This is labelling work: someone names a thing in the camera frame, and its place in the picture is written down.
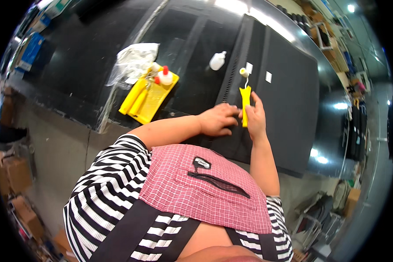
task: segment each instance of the hand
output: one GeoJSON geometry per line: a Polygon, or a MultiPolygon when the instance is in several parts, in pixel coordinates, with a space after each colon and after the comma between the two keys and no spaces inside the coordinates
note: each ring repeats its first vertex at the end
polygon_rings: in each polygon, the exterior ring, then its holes
{"type": "Polygon", "coordinates": [[[231,135],[231,130],[225,127],[238,125],[236,118],[241,112],[237,106],[221,103],[197,115],[201,125],[201,133],[209,136],[231,135]]]}
{"type": "MultiPolygon", "coordinates": [[[[267,125],[265,120],[265,111],[261,99],[255,92],[251,93],[251,97],[255,102],[255,106],[246,106],[246,114],[248,116],[248,131],[253,142],[267,135],[267,125]]],[[[243,117],[243,112],[240,112],[239,118],[243,117]]]]}

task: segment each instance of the yellow paint tray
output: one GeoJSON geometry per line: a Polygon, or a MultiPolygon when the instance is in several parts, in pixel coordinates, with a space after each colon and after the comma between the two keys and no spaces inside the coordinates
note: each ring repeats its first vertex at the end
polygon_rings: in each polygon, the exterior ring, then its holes
{"type": "Polygon", "coordinates": [[[150,123],[151,119],[153,119],[154,115],[156,114],[162,102],[167,97],[168,93],[172,90],[176,82],[178,82],[179,80],[179,76],[177,74],[174,74],[173,72],[171,73],[173,75],[173,82],[171,85],[158,85],[154,82],[151,82],[151,86],[147,87],[147,95],[143,93],[147,84],[147,81],[145,80],[147,74],[142,75],[140,79],[135,83],[135,85],[131,88],[118,111],[121,114],[129,115],[130,117],[134,118],[142,124],[150,123]],[[140,100],[140,94],[142,96],[145,96],[145,98],[141,105],[139,105],[137,112],[135,114],[132,114],[130,112],[131,108],[134,107],[134,103],[139,103],[138,100],[140,100]]]}

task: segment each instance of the black workbench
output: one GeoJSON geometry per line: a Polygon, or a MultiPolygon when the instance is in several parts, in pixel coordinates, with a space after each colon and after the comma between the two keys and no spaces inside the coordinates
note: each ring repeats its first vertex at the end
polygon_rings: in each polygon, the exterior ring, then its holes
{"type": "MultiPolygon", "coordinates": [[[[129,128],[140,124],[118,112],[127,90],[105,86],[116,54],[133,44],[161,0],[106,1],[88,12],[76,10],[74,0],[41,34],[52,50],[42,70],[22,77],[11,74],[7,84],[33,102],[102,132],[106,121],[129,128]]],[[[156,16],[140,42],[160,43],[156,59],[180,76],[154,119],[199,114],[217,102],[245,8],[224,1],[170,0],[156,16]],[[219,71],[208,67],[214,53],[226,51],[219,71]]],[[[273,18],[293,36],[291,44],[316,59],[319,75],[319,108],[313,148],[328,160],[310,157],[307,172],[343,176],[346,111],[345,91],[329,61],[314,42],[287,16],[264,0],[252,8],[273,18]]]]}

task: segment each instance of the red cap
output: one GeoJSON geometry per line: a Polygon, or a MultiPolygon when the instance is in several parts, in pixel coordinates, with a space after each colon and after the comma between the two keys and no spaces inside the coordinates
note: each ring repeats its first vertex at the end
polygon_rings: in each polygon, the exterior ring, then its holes
{"type": "Polygon", "coordinates": [[[168,68],[168,66],[164,65],[163,66],[163,75],[167,76],[168,73],[169,73],[169,68],[168,68]]]}

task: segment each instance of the black and white striped shirt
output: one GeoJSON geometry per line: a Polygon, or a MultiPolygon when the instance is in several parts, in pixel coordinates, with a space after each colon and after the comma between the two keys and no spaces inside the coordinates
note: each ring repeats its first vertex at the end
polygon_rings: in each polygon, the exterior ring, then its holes
{"type": "MultiPolygon", "coordinates": [[[[88,261],[110,231],[138,199],[151,165],[151,152],[131,134],[100,151],[80,177],[64,206],[64,226],[70,246],[81,262],[88,261]]],[[[290,261],[293,249],[279,197],[267,197],[277,258],[290,261]]],[[[174,241],[189,217],[162,212],[127,261],[156,261],[174,241]]],[[[262,258],[259,236],[236,230],[241,244],[262,258]]]]}

